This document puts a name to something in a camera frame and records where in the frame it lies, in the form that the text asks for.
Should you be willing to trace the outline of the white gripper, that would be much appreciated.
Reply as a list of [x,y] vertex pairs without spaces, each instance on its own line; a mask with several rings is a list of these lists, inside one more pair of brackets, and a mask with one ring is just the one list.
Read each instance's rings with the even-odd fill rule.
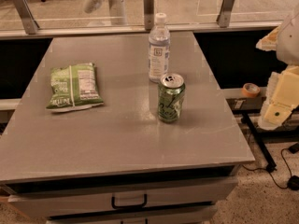
[[280,27],[260,39],[256,48],[276,50],[277,58],[289,66],[281,73],[273,72],[268,79],[258,125],[275,130],[299,106],[299,7],[295,7]]

